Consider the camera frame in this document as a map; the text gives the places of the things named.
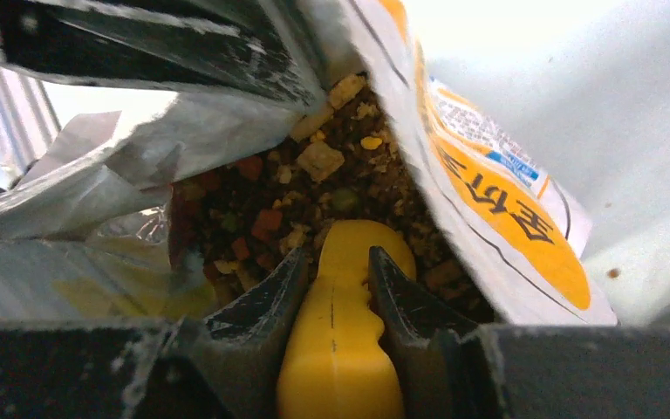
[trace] crumpled plastic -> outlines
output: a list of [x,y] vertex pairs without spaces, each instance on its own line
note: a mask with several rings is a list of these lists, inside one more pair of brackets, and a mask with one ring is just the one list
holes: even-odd
[[[332,0],[299,6],[331,82],[362,68]],[[168,262],[168,185],[275,147],[302,115],[229,92],[148,91],[120,113],[79,115],[0,195],[0,319],[202,317],[202,261]]]

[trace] yellow plastic clip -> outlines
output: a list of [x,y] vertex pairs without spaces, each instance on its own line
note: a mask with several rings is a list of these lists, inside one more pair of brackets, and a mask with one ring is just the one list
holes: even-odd
[[379,347],[384,323],[368,308],[368,250],[381,246],[414,279],[404,240],[372,221],[335,223],[299,309],[278,379],[282,419],[404,417],[394,365]]

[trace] white plastic bag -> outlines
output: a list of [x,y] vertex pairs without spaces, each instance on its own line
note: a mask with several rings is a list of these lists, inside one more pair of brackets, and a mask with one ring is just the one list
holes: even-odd
[[[352,52],[363,59],[436,222],[496,310],[514,323],[615,324],[578,261],[590,227],[581,207],[492,120],[428,77],[400,3],[320,0],[301,7],[333,78],[353,66]],[[23,299],[0,304],[0,317],[173,317],[192,298],[187,292],[209,292],[199,266],[170,271],[149,250],[157,243],[97,239],[95,229],[164,203],[170,182],[275,146],[301,115],[225,93],[147,95],[146,105],[123,111],[114,129],[106,128],[113,120],[106,114],[92,117],[103,118],[101,129],[76,120],[61,136],[97,146],[75,160],[65,153],[70,148],[56,146],[35,167],[44,175],[0,196],[0,239],[18,239],[0,241],[0,290],[17,289],[12,297]],[[96,140],[98,132],[109,137]],[[51,241],[26,240],[37,237]],[[66,238],[73,241],[55,241]],[[0,299],[8,299],[2,291]],[[194,315],[205,311],[193,307]]]
[[624,325],[670,321],[670,1],[405,0],[428,70],[589,211]]

